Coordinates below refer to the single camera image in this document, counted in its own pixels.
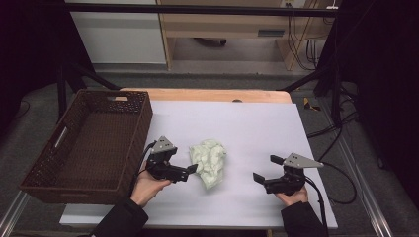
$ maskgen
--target white table surface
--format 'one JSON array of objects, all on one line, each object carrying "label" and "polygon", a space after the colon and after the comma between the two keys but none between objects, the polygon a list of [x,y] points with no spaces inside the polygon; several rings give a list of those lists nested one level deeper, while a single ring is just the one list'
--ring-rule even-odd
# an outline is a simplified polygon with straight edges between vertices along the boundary
[{"label": "white table surface", "polygon": [[[253,172],[266,179],[283,175],[283,167],[270,155],[287,158],[297,153],[313,158],[298,110],[294,104],[152,101],[153,119],[147,143],[165,135],[177,154],[171,164],[191,165],[189,146],[216,139],[227,152],[224,179],[206,190],[201,178],[166,187],[145,208],[146,227],[159,228],[259,228],[283,226],[284,205],[253,181]],[[317,169],[304,173],[319,187],[325,201],[329,228],[337,228],[335,216]],[[306,184],[309,201],[320,218],[315,189]],[[74,227],[98,224],[109,205],[68,204],[60,223]]]}]

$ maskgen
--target white crumpled towel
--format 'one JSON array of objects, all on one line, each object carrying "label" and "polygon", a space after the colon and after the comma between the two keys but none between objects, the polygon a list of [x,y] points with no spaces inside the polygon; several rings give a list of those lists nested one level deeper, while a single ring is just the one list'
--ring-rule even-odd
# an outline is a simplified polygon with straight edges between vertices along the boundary
[{"label": "white crumpled towel", "polygon": [[221,143],[207,139],[189,148],[192,164],[198,164],[197,174],[201,176],[207,189],[222,181],[226,151]]}]

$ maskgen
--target human hand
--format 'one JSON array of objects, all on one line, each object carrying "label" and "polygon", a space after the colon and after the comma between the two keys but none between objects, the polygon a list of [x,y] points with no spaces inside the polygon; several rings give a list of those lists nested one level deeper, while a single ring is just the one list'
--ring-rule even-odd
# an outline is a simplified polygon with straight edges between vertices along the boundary
[{"label": "human hand", "polygon": [[156,180],[148,171],[142,171],[139,174],[130,198],[137,205],[145,207],[151,199],[156,197],[159,191],[171,183],[169,180]]},{"label": "human hand", "polygon": [[308,192],[305,186],[301,188],[300,191],[295,192],[291,196],[287,196],[285,194],[277,193],[275,194],[277,198],[279,198],[286,206],[290,206],[295,204],[299,201],[301,202],[308,202]]}]

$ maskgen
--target brown woven basket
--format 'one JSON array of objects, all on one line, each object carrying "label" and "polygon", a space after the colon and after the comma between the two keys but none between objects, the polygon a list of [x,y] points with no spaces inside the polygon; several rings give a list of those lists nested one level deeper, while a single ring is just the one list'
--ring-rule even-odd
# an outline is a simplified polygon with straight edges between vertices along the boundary
[{"label": "brown woven basket", "polygon": [[80,90],[20,189],[46,203],[116,204],[152,115],[147,92]]}]

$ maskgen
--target metal frame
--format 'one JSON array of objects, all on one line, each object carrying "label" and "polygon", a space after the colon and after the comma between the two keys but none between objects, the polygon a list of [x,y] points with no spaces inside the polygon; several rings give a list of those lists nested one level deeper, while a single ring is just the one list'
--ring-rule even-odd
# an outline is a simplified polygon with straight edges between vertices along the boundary
[{"label": "metal frame", "polygon": [[[321,108],[323,108],[324,113],[330,124],[333,124],[333,119],[330,116],[330,107],[325,99],[318,100]],[[352,178],[356,180],[355,185],[357,187],[358,195],[361,202],[366,209],[367,214],[371,219],[371,224],[375,230],[377,236],[379,237],[391,237],[393,236],[391,229],[385,220],[384,215],[379,208],[379,205],[376,201],[376,198],[371,190],[370,186],[367,183],[366,178],[361,172],[360,168],[355,162],[354,154],[351,151],[350,146],[348,145],[345,135],[342,135],[339,138],[337,144],[339,145],[339,150],[342,153],[342,158],[345,162],[345,166],[348,168],[349,173]]]},{"label": "metal frame", "polygon": [[150,4],[95,4],[95,3],[41,3],[43,8],[65,9],[69,12],[107,13],[166,13],[166,14],[212,14],[252,16],[294,16],[335,18],[335,9],[266,8],[240,6],[194,6],[194,5],[150,5]]}]

